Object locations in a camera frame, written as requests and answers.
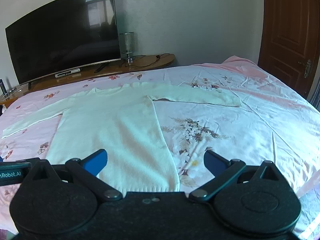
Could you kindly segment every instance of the door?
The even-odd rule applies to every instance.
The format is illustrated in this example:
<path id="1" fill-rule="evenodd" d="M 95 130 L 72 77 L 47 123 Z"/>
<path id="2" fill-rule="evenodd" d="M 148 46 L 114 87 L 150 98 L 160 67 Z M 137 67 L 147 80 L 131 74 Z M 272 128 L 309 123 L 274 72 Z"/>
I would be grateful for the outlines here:
<path id="1" fill-rule="evenodd" d="M 306 98 L 319 61 L 320 0 L 265 0 L 258 65 Z"/>

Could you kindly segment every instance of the door knob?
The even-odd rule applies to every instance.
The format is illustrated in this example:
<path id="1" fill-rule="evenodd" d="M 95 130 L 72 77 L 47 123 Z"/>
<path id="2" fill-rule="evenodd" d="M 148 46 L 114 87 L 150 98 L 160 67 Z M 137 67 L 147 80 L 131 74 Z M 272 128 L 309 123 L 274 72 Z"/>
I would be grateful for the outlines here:
<path id="1" fill-rule="evenodd" d="M 304 67 L 306 67 L 306 69 L 304 71 L 304 78 L 307 78 L 309 76 L 309 72 L 310 72 L 310 69 L 311 69 L 311 64 L 312 64 L 311 59 L 308 59 L 306 64 L 304 64 L 303 62 L 299 61 L 299 64 L 301 64 Z"/>

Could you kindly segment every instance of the curtain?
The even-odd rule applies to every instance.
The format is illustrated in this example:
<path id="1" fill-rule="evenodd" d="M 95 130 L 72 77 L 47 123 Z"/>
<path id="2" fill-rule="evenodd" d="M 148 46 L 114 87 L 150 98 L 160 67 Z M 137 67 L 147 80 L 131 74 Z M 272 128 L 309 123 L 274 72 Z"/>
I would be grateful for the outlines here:
<path id="1" fill-rule="evenodd" d="M 313 93 L 310 99 L 310 104 L 320 111 L 320 79 L 318 81 L 316 91 Z"/>

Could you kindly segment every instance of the black cable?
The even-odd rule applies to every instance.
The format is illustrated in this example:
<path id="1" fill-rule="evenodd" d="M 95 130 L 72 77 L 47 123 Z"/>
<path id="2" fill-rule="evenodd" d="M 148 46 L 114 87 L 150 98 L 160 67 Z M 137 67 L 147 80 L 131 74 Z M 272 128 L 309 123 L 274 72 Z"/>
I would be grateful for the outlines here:
<path id="1" fill-rule="evenodd" d="M 155 61 L 155 62 L 152 62 L 152 63 L 149 64 L 149 65 L 145 65 L 145 66 L 135 66 L 135 65 L 128 65 L 128 66 L 126 66 L 126 65 L 124 65 L 124 66 L 125 66 L 125 67 L 138 67 L 138 68 L 149 67 L 149 66 L 157 63 L 161 58 L 165 58 L 165 57 L 163 57 L 163 55 L 167 55 L 167 56 L 165 56 L 165 57 L 168 57 L 168 56 L 170 55 L 170 53 L 163 53 L 163 54 L 161 54 L 161 55 L 156 55 L 156 61 Z M 141 56 L 141 58 L 143 58 L 143 57 L 145 57 L 146 55 L 138 55 L 138 56 L 133 56 L 133 57 L 140 57 L 140 56 Z"/>

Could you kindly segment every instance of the tv screen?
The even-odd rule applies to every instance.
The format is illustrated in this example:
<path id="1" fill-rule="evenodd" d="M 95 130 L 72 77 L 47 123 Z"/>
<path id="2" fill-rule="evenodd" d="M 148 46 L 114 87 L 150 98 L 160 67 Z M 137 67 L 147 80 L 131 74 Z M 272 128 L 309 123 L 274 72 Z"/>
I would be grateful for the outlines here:
<path id="1" fill-rule="evenodd" d="M 6 28 L 20 84 L 120 59 L 114 0 L 55 0 Z"/>

